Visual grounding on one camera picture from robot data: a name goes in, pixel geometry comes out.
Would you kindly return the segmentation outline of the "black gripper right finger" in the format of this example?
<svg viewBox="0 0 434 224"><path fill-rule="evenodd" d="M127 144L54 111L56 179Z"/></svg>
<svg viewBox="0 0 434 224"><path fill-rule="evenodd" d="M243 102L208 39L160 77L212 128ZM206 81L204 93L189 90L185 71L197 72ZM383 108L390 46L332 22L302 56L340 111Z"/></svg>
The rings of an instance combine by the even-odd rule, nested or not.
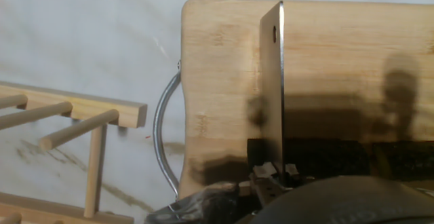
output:
<svg viewBox="0 0 434 224"><path fill-rule="evenodd" d="M295 164L285 165L285 180L287 184L299 184L300 174Z"/></svg>

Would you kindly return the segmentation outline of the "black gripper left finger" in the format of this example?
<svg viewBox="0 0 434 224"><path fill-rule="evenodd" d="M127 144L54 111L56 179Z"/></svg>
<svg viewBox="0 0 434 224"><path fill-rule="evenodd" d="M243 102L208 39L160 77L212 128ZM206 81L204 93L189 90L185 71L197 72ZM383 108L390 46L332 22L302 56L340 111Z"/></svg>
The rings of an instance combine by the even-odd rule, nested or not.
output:
<svg viewBox="0 0 434 224"><path fill-rule="evenodd" d="M248 181L222 181L157 210L146 224L231 224L249 223L267 204L280 195L271 163L253 167Z"/></svg>

